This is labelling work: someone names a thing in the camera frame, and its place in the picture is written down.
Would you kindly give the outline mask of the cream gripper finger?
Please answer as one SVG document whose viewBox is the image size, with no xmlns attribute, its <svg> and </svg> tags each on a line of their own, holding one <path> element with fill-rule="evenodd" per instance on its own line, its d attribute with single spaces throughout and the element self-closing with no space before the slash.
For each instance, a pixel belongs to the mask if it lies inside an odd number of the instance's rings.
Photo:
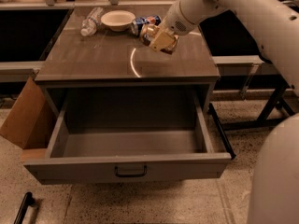
<svg viewBox="0 0 299 224">
<path fill-rule="evenodd" d="M 154 51 L 174 52 L 178 44 L 178 36 L 166 31 L 158 32 L 150 41 L 149 47 Z"/>
</svg>

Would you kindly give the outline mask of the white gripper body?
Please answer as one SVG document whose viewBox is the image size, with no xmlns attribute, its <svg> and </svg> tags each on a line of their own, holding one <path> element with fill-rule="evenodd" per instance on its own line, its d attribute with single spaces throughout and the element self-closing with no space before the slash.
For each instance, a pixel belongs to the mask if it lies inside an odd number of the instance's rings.
<svg viewBox="0 0 299 224">
<path fill-rule="evenodd" d="M 159 28 L 169 34 L 186 35 L 196 27 L 196 16 L 190 6 L 177 0 L 167 11 Z"/>
</svg>

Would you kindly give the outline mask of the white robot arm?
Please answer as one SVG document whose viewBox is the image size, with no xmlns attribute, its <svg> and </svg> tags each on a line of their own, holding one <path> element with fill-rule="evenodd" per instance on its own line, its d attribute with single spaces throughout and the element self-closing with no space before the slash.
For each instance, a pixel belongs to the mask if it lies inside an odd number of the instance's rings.
<svg viewBox="0 0 299 224">
<path fill-rule="evenodd" d="M 232 10 L 294 91 L 299 92 L 299 14 L 278 0 L 177 0 L 150 42 L 156 51 L 221 8 Z M 299 224 L 299 114 L 264 140 L 252 179 L 248 224 Z"/>
</svg>

